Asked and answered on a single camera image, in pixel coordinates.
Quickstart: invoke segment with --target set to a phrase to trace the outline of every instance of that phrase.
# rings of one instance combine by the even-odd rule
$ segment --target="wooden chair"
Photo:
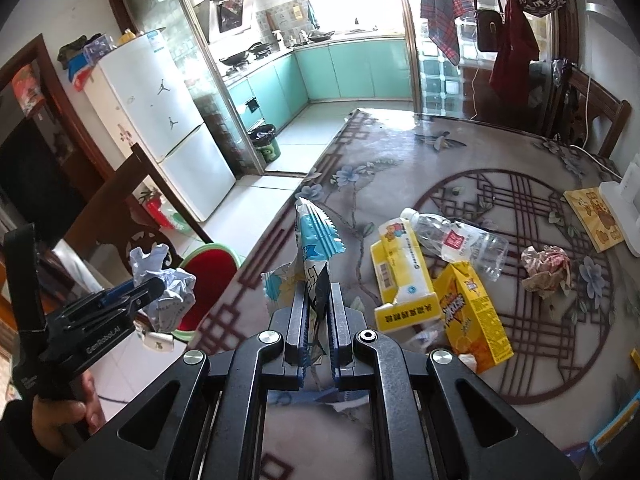
[[[554,73],[558,83],[545,136],[560,134],[563,142],[581,145],[587,134],[587,124],[591,136],[593,120],[607,118],[611,126],[604,135],[597,155],[609,158],[631,114],[631,105],[626,100],[617,99],[593,78],[590,83],[588,75],[566,60],[554,61]]]
[[[167,244],[169,254],[164,267],[178,267],[182,258],[175,251],[169,238],[156,226],[149,226],[140,219],[133,219],[125,202],[147,176],[151,177],[162,194],[204,243],[209,244],[213,240],[178,200],[142,148],[134,144],[131,151],[131,156],[89,200],[66,232],[65,241],[81,258],[85,259],[91,257],[96,244],[112,244],[118,250],[120,259],[129,272],[131,272],[130,250],[140,247],[148,253],[154,244]]]

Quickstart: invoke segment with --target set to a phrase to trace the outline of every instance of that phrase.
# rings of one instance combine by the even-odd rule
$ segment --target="metal screw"
[[[378,339],[378,334],[374,330],[363,330],[358,334],[358,338],[363,343],[373,343],[376,339]]]
[[[204,354],[200,350],[189,350],[182,356],[182,360],[188,365],[196,365],[204,359]]]
[[[280,339],[280,334],[275,330],[265,330],[264,332],[260,333],[258,339],[265,344],[275,343],[278,339]]]
[[[448,365],[451,361],[453,361],[452,355],[446,350],[436,350],[433,354],[431,354],[431,357],[439,365]]]

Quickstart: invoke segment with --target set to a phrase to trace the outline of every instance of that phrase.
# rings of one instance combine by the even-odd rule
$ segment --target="glass door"
[[[542,127],[546,98],[550,91],[552,19],[527,15],[534,31],[540,61],[530,66],[529,105],[513,107],[501,102],[489,85],[496,54],[480,52],[476,45],[475,13],[456,20],[460,64],[454,66],[429,38],[428,20],[420,17],[420,0],[408,0],[415,35],[416,72],[419,80],[420,112],[460,119],[474,119],[535,133]],[[482,9],[498,10],[497,0],[478,0]]]
[[[264,173],[213,62],[189,0],[124,0],[138,30],[159,28],[191,98],[235,176]]]

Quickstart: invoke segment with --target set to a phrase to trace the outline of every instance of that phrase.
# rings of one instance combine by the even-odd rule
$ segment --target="table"
[[[380,300],[369,247],[382,222],[411,206],[505,236],[510,250],[503,275],[485,285],[515,355],[482,378],[565,448],[587,441],[614,415],[616,375],[632,391],[638,387],[628,354],[640,344],[638,318],[630,314],[638,302],[640,263],[624,243],[597,254],[562,196],[602,180],[609,175],[579,150],[541,137],[471,121],[421,120],[410,112],[355,110],[297,195],[335,223],[347,251],[331,260],[332,279],[340,281],[345,304],[362,309],[370,326]],[[296,254],[293,205],[292,198],[278,213],[203,320],[193,347],[209,354],[233,349],[267,327],[260,274]],[[574,290],[562,320],[551,319],[540,298],[520,285],[526,277],[520,253],[542,244],[561,246],[572,260]],[[600,265],[606,282],[599,308],[578,270],[587,257]],[[428,262],[432,274],[442,268]],[[394,337],[404,342],[414,333]],[[367,397],[330,389],[324,364],[315,368],[302,394],[270,394],[263,475],[372,478]]]

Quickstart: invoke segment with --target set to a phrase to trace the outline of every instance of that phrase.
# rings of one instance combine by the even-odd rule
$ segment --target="black sleeve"
[[[31,429],[31,403],[13,400],[0,420],[0,478],[49,480],[60,459],[44,449]]]

